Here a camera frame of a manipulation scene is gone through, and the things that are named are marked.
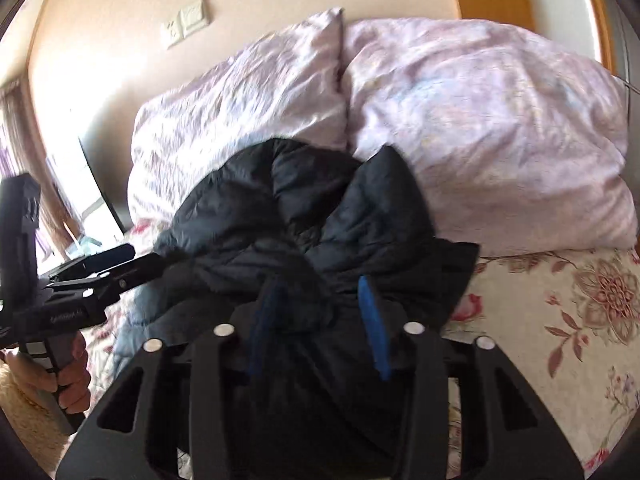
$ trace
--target hand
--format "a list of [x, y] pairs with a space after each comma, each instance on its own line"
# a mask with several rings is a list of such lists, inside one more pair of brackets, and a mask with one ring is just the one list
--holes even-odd
[[18, 352], [17, 349], [7, 350], [5, 353], [6, 363], [14, 376], [15, 383], [23, 393], [41, 406], [42, 402], [38, 396], [38, 390], [54, 393], [58, 386], [67, 386], [60, 394], [58, 402], [60, 407], [67, 413], [80, 413], [89, 409], [91, 395], [89, 393], [89, 382], [91, 374], [86, 369], [89, 355], [86, 352], [86, 342], [81, 333], [78, 332], [72, 349], [74, 361], [60, 371], [58, 377], [49, 374], [40, 365], [34, 363], [26, 355]]

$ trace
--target pink pillowcase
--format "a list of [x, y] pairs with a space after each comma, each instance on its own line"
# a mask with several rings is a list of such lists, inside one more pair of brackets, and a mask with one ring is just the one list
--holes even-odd
[[136, 118], [129, 209], [171, 221], [193, 187], [233, 154], [272, 137], [346, 147], [338, 91], [342, 11], [268, 34], [190, 83], [152, 99]]
[[439, 236], [484, 256], [635, 244], [623, 93], [599, 63], [517, 27], [420, 18], [354, 23], [343, 56], [354, 154], [398, 148]]

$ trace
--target black puffer jacket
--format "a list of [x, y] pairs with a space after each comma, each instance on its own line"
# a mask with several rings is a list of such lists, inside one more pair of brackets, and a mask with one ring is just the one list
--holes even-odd
[[434, 238], [393, 148], [364, 163], [293, 140], [247, 148], [196, 186], [156, 251], [174, 263], [140, 289], [119, 367], [148, 338], [180, 344], [229, 320], [278, 276], [289, 299], [260, 378], [232, 394], [232, 445], [260, 478], [389, 475], [404, 390], [374, 369], [358, 279], [439, 330], [478, 254]]

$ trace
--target handle grip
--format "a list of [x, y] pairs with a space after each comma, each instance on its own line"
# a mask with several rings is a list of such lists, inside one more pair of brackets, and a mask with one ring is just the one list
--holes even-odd
[[[55, 373], [71, 364], [73, 357], [73, 344], [76, 334], [63, 334], [50, 337], [44, 341], [34, 341], [20, 343], [20, 352], [24, 352], [33, 361], [42, 366], [47, 372]], [[56, 421], [58, 429], [62, 434], [72, 435], [78, 431], [84, 422], [84, 413], [69, 414], [65, 412], [58, 403], [60, 394], [66, 386], [59, 386], [58, 390], [52, 394], [50, 392], [38, 391], [38, 396], [44, 408], [46, 408]]]

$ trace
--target wall switch plate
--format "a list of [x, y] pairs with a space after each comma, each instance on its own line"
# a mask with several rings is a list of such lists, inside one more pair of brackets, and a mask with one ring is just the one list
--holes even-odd
[[204, 8], [204, 0], [198, 0], [180, 9], [180, 22], [182, 23], [185, 38], [209, 25], [209, 17]]
[[160, 32], [162, 45], [164, 45], [165, 48], [170, 48], [184, 39], [182, 26], [180, 25], [180, 19], [178, 17], [164, 22], [160, 27]]

